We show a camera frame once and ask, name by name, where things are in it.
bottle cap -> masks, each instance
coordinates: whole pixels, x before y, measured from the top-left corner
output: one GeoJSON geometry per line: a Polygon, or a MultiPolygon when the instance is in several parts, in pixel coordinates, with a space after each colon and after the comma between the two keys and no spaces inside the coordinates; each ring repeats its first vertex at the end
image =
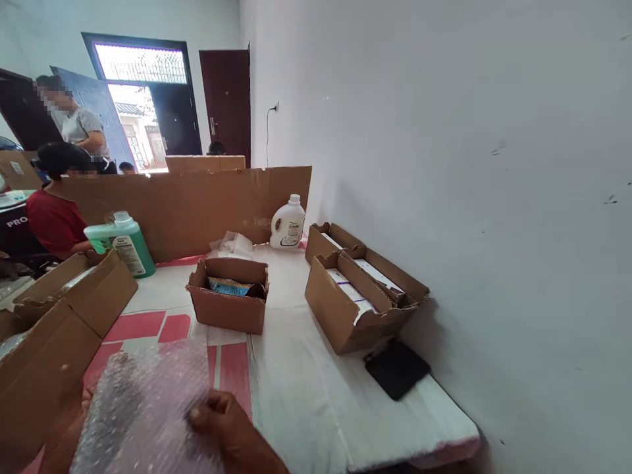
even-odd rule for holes
{"type": "Polygon", "coordinates": [[[114,223],[115,224],[119,225],[119,224],[124,224],[124,223],[128,223],[128,222],[132,222],[132,218],[127,213],[127,211],[117,211],[117,212],[114,213],[114,223]]]}

green liquid bottle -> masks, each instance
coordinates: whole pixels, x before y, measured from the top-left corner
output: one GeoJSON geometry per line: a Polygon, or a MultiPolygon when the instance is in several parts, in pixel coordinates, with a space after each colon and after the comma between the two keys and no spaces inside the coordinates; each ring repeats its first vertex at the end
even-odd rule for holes
{"type": "Polygon", "coordinates": [[[138,223],[127,211],[114,213],[113,224],[86,227],[84,234],[97,253],[115,248],[134,278],[150,277],[156,273],[145,238],[138,223]]]}

detergent bottle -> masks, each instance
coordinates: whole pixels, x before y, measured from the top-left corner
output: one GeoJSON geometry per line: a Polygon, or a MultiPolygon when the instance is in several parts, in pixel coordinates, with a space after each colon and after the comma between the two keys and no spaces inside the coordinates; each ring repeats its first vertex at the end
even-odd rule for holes
{"type": "Polygon", "coordinates": [[[97,253],[115,248],[134,278],[150,277],[156,273],[140,226],[127,211],[115,212],[111,224],[86,227],[84,234],[97,253]]]}
{"type": "Polygon", "coordinates": [[[303,236],[305,210],[301,207],[301,196],[290,195],[288,203],[272,218],[270,246],[275,249],[298,248],[303,236]]]}

wall mark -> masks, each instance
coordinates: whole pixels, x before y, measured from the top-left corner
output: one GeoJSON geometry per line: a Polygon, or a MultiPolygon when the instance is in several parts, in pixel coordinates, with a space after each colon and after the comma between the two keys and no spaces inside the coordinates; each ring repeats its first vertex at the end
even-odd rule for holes
{"type": "Polygon", "coordinates": [[[505,144],[504,140],[500,140],[496,149],[492,150],[492,156],[498,156],[500,154],[500,150],[502,150],[503,148],[507,148],[507,145],[505,144]]]}

electrical cord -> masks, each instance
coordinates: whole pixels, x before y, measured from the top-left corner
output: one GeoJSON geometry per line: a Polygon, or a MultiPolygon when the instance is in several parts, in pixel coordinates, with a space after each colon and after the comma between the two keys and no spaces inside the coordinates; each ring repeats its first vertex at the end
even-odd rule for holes
{"type": "Polygon", "coordinates": [[[271,111],[277,111],[277,106],[275,105],[274,107],[270,107],[268,109],[268,111],[265,114],[265,167],[269,168],[270,167],[270,162],[268,161],[268,143],[270,140],[270,129],[269,129],[269,124],[270,124],[270,112],[271,111]]]}

